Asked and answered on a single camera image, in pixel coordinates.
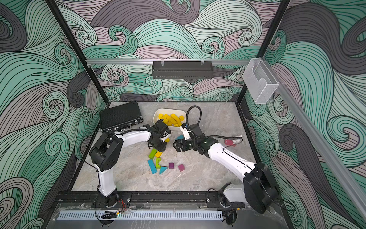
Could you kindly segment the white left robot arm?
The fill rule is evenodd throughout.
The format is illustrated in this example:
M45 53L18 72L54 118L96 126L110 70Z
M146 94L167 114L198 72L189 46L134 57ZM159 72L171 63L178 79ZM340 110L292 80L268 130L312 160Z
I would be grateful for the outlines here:
M164 152L171 130L162 119L153 126L144 125L122 132L102 131L89 155L93 167L98 172L98 194L102 203L112 208L117 204L118 191L114 181L114 167L120 159L122 150L137 143L146 142L149 148Z

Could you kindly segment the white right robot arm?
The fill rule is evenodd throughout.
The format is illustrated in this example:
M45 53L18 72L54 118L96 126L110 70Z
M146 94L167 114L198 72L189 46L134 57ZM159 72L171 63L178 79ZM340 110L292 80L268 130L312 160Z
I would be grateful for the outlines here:
M262 162L255 164L237 156L214 138L180 138L174 141L173 147L177 152L197 151L223 165L243 182L242 186L229 184L223 189L223 204L247 203L263 214L279 195L277 182L267 165Z

